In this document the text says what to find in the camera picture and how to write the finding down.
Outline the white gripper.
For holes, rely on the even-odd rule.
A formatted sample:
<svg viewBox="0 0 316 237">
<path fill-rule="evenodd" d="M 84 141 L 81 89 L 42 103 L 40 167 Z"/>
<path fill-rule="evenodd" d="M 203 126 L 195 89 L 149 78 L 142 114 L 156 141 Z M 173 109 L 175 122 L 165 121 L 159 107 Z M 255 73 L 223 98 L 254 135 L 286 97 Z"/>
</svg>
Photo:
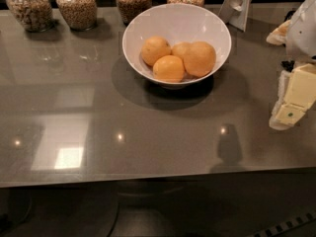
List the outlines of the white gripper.
<svg viewBox="0 0 316 237">
<path fill-rule="evenodd" d="M 277 101 L 269 125 L 286 130 L 299 122 L 316 102 L 316 65 L 302 63 L 278 78 Z"/>
</svg>

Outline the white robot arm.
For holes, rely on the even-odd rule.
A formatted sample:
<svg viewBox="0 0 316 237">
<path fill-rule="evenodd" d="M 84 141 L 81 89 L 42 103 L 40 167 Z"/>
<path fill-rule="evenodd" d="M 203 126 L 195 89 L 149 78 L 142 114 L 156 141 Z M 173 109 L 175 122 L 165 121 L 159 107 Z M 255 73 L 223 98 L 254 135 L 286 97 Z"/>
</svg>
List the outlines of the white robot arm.
<svg viewBox="0 0 316 237">
<path fill-rule="evenodd" d="M 293 69 L 278 78 L 278 100 L 270 127 L 289 129 L 299 122 L 316 101 L 316 0 L 305 0 L 292 17 L 274 29 L 267 42 L 285 45 Z"/>
</svg>

